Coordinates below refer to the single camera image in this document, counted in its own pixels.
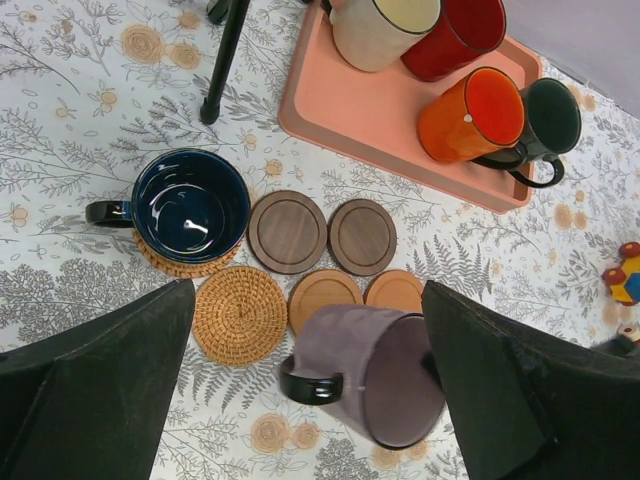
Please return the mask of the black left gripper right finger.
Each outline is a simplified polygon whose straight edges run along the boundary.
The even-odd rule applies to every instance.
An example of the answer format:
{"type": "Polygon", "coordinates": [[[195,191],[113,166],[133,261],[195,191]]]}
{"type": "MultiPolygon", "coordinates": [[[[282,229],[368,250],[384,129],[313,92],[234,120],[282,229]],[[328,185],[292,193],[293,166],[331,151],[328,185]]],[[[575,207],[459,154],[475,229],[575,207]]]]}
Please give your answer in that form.
{"type": "Polygon", "coordinates": [[[430,281],[437,375],[472,479],[635,479],[639,345],[582,347],[430,281]]]}

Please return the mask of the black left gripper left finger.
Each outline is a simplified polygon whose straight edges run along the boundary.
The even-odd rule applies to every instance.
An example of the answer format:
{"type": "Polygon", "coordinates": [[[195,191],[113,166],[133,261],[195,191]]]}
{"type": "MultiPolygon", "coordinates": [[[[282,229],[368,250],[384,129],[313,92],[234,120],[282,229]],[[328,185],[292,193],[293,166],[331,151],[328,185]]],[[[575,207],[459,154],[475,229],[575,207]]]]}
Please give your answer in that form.
{"type": "Polygon", "coordinates": [[[149,478],[194,310],[175,280],[2,354],[2,478],[149,478]]]}

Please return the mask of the grey lilac mug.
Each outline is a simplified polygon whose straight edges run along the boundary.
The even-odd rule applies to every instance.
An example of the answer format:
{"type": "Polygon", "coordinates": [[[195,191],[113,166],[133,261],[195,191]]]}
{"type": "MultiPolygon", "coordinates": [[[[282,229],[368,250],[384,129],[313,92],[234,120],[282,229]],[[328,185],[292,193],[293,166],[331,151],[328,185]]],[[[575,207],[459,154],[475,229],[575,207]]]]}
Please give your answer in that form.
{"type": "Polygon", "coordinates": [[[423,440],[445,405],[423,315],[366,305],[314,313],[280,366],[279,386],[389,450],[423,440]]]}

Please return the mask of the woven cork coaster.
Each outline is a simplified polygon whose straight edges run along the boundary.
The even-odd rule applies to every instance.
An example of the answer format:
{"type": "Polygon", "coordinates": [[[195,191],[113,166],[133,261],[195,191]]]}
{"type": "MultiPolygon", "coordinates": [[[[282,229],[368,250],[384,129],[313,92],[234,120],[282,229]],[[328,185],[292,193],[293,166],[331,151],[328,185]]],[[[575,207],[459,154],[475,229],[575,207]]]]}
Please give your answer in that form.
{"type": "Polygon", "coordinates": [[[192,332],[208,359],[245,367],[273,352],[287,322],[286,300],[276,281],[257,268],[236,266],[199,287],[192,332]]]}
{"type": "Polygon", "coordinates": [[[220,258],[200,264],[187,264],[160,256],[145,243],[137,231],[133,231],[132,237],[142,255],[154,268],[169,276],[186,279],[203,278],[216,274],[231,263],[242,245],[242,241],[239,240],[228,253],[220,258]]]}

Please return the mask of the light wooden coaster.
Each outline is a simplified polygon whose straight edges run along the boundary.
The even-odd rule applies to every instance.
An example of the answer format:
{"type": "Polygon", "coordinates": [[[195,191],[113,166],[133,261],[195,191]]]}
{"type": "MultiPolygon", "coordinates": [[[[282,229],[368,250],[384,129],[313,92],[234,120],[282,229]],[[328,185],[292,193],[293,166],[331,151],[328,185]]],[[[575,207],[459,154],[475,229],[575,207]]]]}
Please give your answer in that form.
{"type": "Polygon", "coordinates": [[[422,292],[423,283],[415,275],[404,270],[390,270],[371,282],[364,301],[368,306],[421,313],[422,292]]]}
{"type": "Polygon", "coordinates": [[[361,288],[348,275],[336,269],[318,270],[304,276],[292,290],[289,325],[297,337],[306,321],[322,307],[363,303],[361,288]]]}

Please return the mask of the dark blue mug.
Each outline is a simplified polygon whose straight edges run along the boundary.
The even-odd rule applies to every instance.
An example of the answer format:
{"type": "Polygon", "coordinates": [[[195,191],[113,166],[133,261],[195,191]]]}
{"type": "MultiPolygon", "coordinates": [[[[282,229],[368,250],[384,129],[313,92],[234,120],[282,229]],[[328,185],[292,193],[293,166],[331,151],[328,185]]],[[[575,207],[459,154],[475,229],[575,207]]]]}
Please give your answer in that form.
{"type": "Polygon", "coordinates": [[[86,206],[86,222],[131,228],[160,257],[202,264],[229,253],[249,224],[251,201],[239,171],[221,156],[184,148],[165,153],[137,177],[127,200],[86,206]]]}

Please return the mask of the dark wooden coaster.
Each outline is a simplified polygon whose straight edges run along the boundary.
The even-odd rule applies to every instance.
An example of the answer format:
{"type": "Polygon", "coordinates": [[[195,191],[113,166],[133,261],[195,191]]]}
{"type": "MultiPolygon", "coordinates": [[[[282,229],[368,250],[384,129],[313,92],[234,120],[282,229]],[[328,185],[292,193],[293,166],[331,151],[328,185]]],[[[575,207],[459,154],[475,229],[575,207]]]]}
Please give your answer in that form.
{"type": "Polygon", "coordinates": [[[329,226],[329,245],[334,260],[356,276],[381,273],[397,247],[397,232],[390,214],[369,199],[343,203],[329,226]]]}
{"type": "Polygon", "coordinates": [[[327,244],[327,223],[308,196],[274,191],[251,213],[247,238],[256,259],[279,274],[298,274],[314,266],[327,244]]]}

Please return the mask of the dark green mug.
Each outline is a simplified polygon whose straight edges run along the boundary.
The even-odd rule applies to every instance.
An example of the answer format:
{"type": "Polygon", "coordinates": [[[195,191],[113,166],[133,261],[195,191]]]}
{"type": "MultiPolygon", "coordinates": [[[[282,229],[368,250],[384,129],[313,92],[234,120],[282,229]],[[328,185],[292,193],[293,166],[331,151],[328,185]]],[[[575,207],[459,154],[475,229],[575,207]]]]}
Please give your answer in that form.
{"type": "Polygon", "coordinates": [[[506,171],[519,183],[535,189],[557,185],[565,175],[562,154],[570,152],[581,135],[582,120],[571,91],[553,78],[540,78],[520,91],[525,124],[516,145],[478,157],[474,163],[506,171]],[[553,168],[551,180],[540,183],[527,178],[520,168],[541,160],[553,168]]]}

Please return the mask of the cream enamel mug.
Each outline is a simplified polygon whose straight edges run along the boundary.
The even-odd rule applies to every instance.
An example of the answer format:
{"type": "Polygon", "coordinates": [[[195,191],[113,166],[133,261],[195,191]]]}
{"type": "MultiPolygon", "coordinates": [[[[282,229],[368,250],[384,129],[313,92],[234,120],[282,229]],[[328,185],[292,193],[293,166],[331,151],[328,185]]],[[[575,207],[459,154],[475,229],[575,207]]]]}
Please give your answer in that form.
{"type": "Polygon", "coordinates": [[[440,0],[327,1],[334,44],[351,66],[381,71],[427,36],[442,13],[440,0]]]}

